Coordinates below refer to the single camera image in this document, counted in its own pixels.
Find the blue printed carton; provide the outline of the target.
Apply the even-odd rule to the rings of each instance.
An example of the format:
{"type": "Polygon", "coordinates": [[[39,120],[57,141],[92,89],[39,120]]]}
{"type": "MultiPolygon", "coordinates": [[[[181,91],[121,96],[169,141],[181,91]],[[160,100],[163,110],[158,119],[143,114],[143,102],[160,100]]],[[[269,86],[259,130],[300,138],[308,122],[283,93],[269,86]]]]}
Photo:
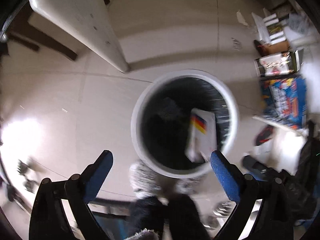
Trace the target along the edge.
{"type": "Polygon", "coordinates": [[[301,76],[259,81],[263,117],[292,129],[306,123],[306,81],[301,76]]]}

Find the right grey slipper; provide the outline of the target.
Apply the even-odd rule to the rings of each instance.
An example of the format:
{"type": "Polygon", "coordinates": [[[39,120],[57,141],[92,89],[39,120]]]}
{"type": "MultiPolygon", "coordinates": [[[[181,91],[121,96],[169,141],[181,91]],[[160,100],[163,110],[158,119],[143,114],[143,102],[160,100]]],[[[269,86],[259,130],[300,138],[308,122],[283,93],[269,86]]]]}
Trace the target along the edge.
{"type": "Polygon", "coordinates": [[[195,178],[178,179],[175,184],[175,192],[179,194],[198,194],[205,176],[195,178]]]}

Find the black chair with jacket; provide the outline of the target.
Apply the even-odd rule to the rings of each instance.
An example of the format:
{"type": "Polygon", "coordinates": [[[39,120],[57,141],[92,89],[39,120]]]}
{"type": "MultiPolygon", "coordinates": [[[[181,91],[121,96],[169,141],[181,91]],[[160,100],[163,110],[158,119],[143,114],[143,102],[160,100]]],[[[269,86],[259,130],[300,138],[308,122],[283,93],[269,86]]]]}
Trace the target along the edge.
{"type": "Polygon", "coordinates": [[[27,0],[1,0],[1,36],[6,32],[16,33],[76,60],[74,51],[29,24],[32,8],[28,5],[24,9],[27,3],[27,0]]]}

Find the red black sandal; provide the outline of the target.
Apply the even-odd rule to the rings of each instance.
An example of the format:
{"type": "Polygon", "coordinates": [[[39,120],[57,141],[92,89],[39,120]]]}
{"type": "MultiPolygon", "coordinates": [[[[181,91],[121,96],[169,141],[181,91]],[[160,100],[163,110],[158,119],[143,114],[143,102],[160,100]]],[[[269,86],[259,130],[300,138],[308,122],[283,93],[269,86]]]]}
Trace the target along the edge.
{"type": "Polygon", "coordinates": [[[266,125],[255,138],[255,146],[260,146],[272,139],[274,127],[266,125]]]}

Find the white trash bin black liner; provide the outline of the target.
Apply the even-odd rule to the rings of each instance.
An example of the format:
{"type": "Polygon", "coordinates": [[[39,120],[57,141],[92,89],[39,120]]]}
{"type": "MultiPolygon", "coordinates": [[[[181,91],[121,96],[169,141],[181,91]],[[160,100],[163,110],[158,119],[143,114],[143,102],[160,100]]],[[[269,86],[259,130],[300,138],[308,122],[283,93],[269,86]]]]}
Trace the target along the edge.
{"type": "Polygon", "coordinates": [[[149,85],[132,113],[132,143],[149,168],[176,179],[211,172],[208,161],[195,164],[184,153],[194,108],[214,113],[217,149],[224,155],[230,152],[239,123],[238,105],[231,90],[207,72],[179,70],[149,85]]]}

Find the left grey slipper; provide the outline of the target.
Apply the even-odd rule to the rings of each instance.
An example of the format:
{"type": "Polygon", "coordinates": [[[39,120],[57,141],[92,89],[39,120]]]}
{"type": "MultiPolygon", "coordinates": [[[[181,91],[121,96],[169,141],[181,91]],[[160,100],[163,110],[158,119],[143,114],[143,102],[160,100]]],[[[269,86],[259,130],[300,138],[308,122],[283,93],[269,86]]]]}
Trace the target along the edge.
{"type": "Polygon", "coordinates": [[[161,192],[157,173],[146,166],[141,160],[136,161],[129,169],[130,185],[138,199],[157,197],[161,192]]]}

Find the person's dark trouser legs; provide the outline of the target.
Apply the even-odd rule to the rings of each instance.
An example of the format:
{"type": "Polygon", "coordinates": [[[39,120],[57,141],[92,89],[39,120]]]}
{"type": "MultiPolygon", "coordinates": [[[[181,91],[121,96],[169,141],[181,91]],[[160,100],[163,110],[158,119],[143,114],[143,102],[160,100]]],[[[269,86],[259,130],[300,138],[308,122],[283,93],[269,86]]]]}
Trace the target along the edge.
{"type": "Polygon", "coordinates": [[[172,239],[210,239],[194,201],[175,195],[164,205],[156,196],[136,200],[130,210],[128,239],[162,239],[167,223],[172,239]]]}

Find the white table leg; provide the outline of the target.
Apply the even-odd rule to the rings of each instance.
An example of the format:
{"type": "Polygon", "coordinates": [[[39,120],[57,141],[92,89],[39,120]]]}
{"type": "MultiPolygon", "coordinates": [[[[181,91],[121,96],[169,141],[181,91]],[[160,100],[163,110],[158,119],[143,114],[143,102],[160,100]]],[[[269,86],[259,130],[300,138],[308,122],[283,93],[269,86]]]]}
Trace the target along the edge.
{"type": "Polygon", "coordinates": [[[30,6],[122,73],[130,70],[103,0],[29,0],[30,6]]]}

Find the white box colourful stripes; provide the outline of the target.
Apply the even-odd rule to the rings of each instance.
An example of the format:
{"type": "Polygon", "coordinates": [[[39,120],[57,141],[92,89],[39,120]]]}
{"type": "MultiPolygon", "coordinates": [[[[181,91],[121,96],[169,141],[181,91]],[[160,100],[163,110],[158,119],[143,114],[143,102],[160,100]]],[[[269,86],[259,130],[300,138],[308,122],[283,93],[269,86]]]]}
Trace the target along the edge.
{"type": "Polygon", "coordinates": [[[215,150],[217,150],[215,114],[193,108],[185,155],[192,163],[202,164],[210,161],[211,153],[215,150]]]}

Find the white black printed box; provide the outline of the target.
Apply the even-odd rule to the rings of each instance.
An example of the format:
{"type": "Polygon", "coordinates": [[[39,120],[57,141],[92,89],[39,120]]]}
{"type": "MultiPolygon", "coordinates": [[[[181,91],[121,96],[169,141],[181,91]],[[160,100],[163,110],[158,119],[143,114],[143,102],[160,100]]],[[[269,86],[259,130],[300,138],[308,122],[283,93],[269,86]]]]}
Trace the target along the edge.
{"type": "Polygon", "coordinates": [[[285,51],[261,57],[254,61],[259,77],[287,76],[299,72],[304,49],[285,51]]]}

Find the grey slipper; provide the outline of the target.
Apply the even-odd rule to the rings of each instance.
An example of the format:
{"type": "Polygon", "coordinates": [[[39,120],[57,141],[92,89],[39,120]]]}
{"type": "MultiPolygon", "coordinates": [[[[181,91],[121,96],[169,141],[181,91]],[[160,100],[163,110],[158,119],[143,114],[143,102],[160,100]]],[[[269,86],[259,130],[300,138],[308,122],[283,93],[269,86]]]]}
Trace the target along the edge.
{"type": "Polygon", "coordinates": [[[175,184],[175,192],[179,194],[198,194],[205,176],[195,178],[178,179],[175,184]]]}
{"type": "Polygon", "coordinates": [[[141,160],[136,161],[129,169],[130,185],[138,199],[157,197],[161,192],[157,173],[146,166],[141,160]]]}

